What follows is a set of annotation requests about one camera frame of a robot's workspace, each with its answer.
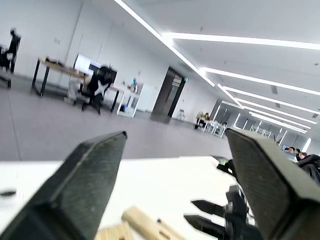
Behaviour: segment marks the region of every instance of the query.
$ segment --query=table surface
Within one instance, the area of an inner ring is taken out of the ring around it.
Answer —
[[[62,164],[49,162],[0,162],[0,189],[17,189],[15,197],[0,198],[0,233],[13,220],[43,182]],[[120,163],[117,179],[100,223],[100,229],[121,223],[122,213],[135,205],[152,219],[161,218],[187,239],[212,240],[192,228],[184,214],[196,214],[224,225],[224,219],[198,210],[191,200],[205,199],[219,205],[237,184],[216,169],[212,157],[127,159]],[[132,230],[135,240],[144,239]]]
[[[133,91],[131,91],[130,89],[126,88],[125,86],[120,86],[120,85],[113,85],[111,87],[109,87],[109,90],[113,90],[113,91],[119,91],[123,94],[126,94],[126,95],[131,95],[133,97],[136,97],[136,98],[139,98],[140,95],[137,94],[137,93],[134,93]]]
[[[81,79],[85,79],[86,78],[86,76],[83,73],[79,73],[79,72],[75,71],[74,69],[67,68],[65,66],[60,66],[58,64],[45,61],[45,60],[43,60],[41,58],[39,58],[38,60],[39,60],[39,62],[41,64],[43,64],[43,65],[45,65],[45,66],[47,66],[47,67],[49,67],[51,69],[54,69],[54,70],[69,74],[69,75],[77,77],[77,78],[81,78]]]

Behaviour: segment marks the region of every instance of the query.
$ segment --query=gray floor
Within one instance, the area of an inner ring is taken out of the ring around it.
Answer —
[[[138,113],[134,119],[90,107],[82,112],[58,98],[39,98],[29,89],[0,87],[0,161],[63,160],[82,141],[127,131],[123,158],[219,155],[230,158],[227,140],[194,130],[191,124],[168,123]]]

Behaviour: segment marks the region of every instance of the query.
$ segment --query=ceiling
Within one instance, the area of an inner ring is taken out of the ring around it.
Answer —
[[[167,32],[263,38],[320,44],[320,1],[307,0],[123,0],[158,33]],[[203,81],[164,44],[150,34],[114,0],[92,0],[147,48],[185,76]],[[320,50],[243,43],[174,39],[173,46],[197,68],[208,67],[320,92]],[[215,84],[254,93],[317,111],[320,96],[268,84],[206,73]],[[225,101],[233,103],[217,87]],[[313,113],[230,92],[234,97],[313,121]],[[278,113],[265,112],[308,125],[311,138],[320,139],[317,125]]]

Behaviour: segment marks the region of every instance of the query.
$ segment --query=dark door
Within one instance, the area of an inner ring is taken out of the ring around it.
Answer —
[[[172,117],[184,85],[184,77],[169,68],[152,113]]]

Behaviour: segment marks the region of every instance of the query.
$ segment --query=ceiling light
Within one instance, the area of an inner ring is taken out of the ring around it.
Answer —
[[[218,83],[218,88],[220,88],[229,98],[231,98],[241,109],[244,109],[244,106],[241,105],[240,102],[238,102],[234,96],[232,96],[228,91],[226,91],[225,87],[222,86],[220,83]]]
[[[247,126],[247,123],[248,123],[248,119],[246,119],[246,121],[245,121],[245,123],[244,123],[244,125],[243,125],[242,130],[245,129],[245,127]]]
[[[214,120],[216,119],[216,116],[218,115],[218,112],[219,112],[219,110],[220,110],[220,107],[221,107],[221,104],[218,106],[218,109],[216,110],[215,115],[214,115],[212,121],[214,121]]]
[[[228,101],[222,101],[221,102],[222,104],[226,104],[226,105],[229,105],[229,106],[232,106],[232,107],[235,107],[235,108],[238,108],[238,109],[242,109],[241,107],[239,107],[238,105],[235,105],[235,104],[233,104],[233,103],[231,103],[231,102],[228,102]]]
[[[251,102],[251,101],[243,100],[243,99],[240,99],[240,98],[236,98],[236,100],[238,102],[240,102],[240,103],[249,104],[249,105],[252,105],[252,106],[255,106],[255,107],[258,107],[258,108],[266,109],[266,110],[269,110],[269,111],[272,111],[272,112],[275,112],[275,113],[278,113],[278,114],[282,114],[282,115],[285,115],[285,116],[288,116],[288,117],[291,117],[291,118],[295,118],[295,119],[298,119],[298,120],[301,120],[301,121],[305,121],[305,122],[308,122],[308,123],[311,123],[311,124],[317,124],[316,121],[311,121],[311,120],[305,119],[303,117],[295,116],[295,115],[292,115],[290,113],[286,113],[284,111],[279,111],[277,109],[273,109],[271,107],[263,106],[263,105],[260,105],[260,104],[257,104],[257,103]]]
[[[235,121],[234,121],[234,124],[233,124],[233,127],[236,128],[236,125],[237,125],[237,122],[240,118],[240,113],[238,114],[238,116],[236,117]]]
[[[279,126],[282,126],[282,127],[287,128],[287,129],[291,129],[291,130],[297,131],[297,132],[302,133],[302,134],[306,134],[307,133],[307,131],[304,130],[304,129],[301,129],[301,128],[298,128],[298,127],[295,127],[295,126],[292,126],[292,125],[289,125],[289,124],[286,124],[286,123],[283,123],[281,121],[275,120],[275,119],[267,117],[267,116],[263,116],[263,115],[254,113],[252,111],[250,111],[249,114],[251,114],[252,117],[255,117],[255,118],[258,118],[258,119],[262,119],[262,120],[265,120],[265,121],[273,123],[273,124],[277,124]]]
[[[303,153],[305,153],[308,150],[310,143],[311,143],[311,138],[308,138],[308,140],[305,142],[304,147],[302,148]]]
[[[202,77],[208,84],[212,87],[215,84],[206,77],[206,75],[201,72],[195,65],[193,65],[185,56],[183,56],[177,49],[175,49],[171,41],[162,37],[155,29],[153,29],[145,20],[143,20],[135,11],[133,11],[127,4],[122,0],[114,0],[119,4],[125,11],[127,11],[132,17],[134,17],[142,26],[144,26],[150,33],[152,33],[157,39],[159,39],[164,45],[167,46],[175,55],[177,55],[185,64],[187,64],[192,70],[194,70],[200,77]]]
[[[302,87],[297,87],[297,86],[291,86],[291,85],[287,85],[287,84],[283,84],[283,83],[279,83],[279,82],[275,82],[275,81],[268,81],[268,80],[264,80],[264,79],[256,78],[256,77],[252,77],[252,76],[241,75],[241,74],[228,72],[228,71],[221,71],[218,69],[213,69],[213,68],[208,68],[208,67],[202,67],[202,68],[200,68],[200,70],[201,70],[201,72],[219,74],[219,75],[228,76],[228,77],[232,77],[232,78],[248,80],[248,81],[260,83],[260,84],[268,84],[268,85],[272,85],[272,86],[276,86],[276,87],[280,87],[280,88],[284,88],[284,89],[290,89],[290,90],[295,90],[295,91],[299,91],[299,92],[303,92],[303,93],[307,93],[307,94],[313,94],[313,95],[320,96],[319,91],[314,91],[314,90],[310,90],[310,89],[306,89],[306,88],[302,88]]]
[[[273,114],[270,114],[270,113],[267,113],[267,112],[264,112],[264,111],[260,111],[260,110],[254,109],[252,107],[244,106],[244,109],[248,109],[248,110],[257,112],[259,114],[267,115],[269,117],[273,117],[275,119],[279,119],[279,120],[282,120],[282,121],[285,121],[285,122],[288,122],[288,123],[291,123],[291,124],[295,124],[295,125],[298,125],[300,127],[306,128],[306,129],[311,129],[311,127],[303,125],[301,123],[298,123],[298,122],[295,122],[295,121],[291,121],[289,119],[286,119],[286,118],[283,118],[283,117],[280,117],[280,116],[276,116],[276,115],[273,115]]]
[[[313,113],[313,114],[320,114],[319,111],[314,111],[314,110],[311,110],[311,109],[308,109],[308,108],[305,108],[305,107],[302,107],[302,106],[297,106],[297,105],[294,105],[294,104],[291,104],[291,103],[287,103],[287,102],[284,102],[284,101],[275,100],[275,99],[272,99],[272,98],[269,98],[269,97],[260,96],[260,95],[257,95],[257,94],[253,94],[253,93],[246,92],[246,91],[241,91],[241,90],[234,89],[234,88],[227,87],[227,86],[224,86],[223,88],[225,90],[227,90],[227,91],[230,91],[230,92],[243,94],[243,95],[246,95],[246,96],[249,96],[249,97],[253,97],[253,98],[269,101],[269,102],[276,103],[276,104],[281,104],[281,105],[288,106],[288,107],[291,107],[291,108],[294,108],[294,109],[300,109],[300,110],[303,110],[303,111],[306,111],[306,112],[309,112],[309,113]]]
[[[238,44],[255,44],[267,45],[297,49],[310,49],[320,50],[320,44],[301,41],[286,41],[275,39],[263,39],[254,37],[241,37],[241,36],[219,36],[219,35],[206,35],[206,34],[192,34],[192,33],[179,33],[167,32],[162,34],[165,38],[171,39],[184,39],[184,40],[197,40],[209,42],[223,42],[223,43],[238,43]]]
[[[286,134],[287,134],[288,130],[285,130],[284,134],[283,134],[283,137],[281,138],[280,142],[279,142],[279,146],[280,144],[282,143],[282,141],[284,140]]]

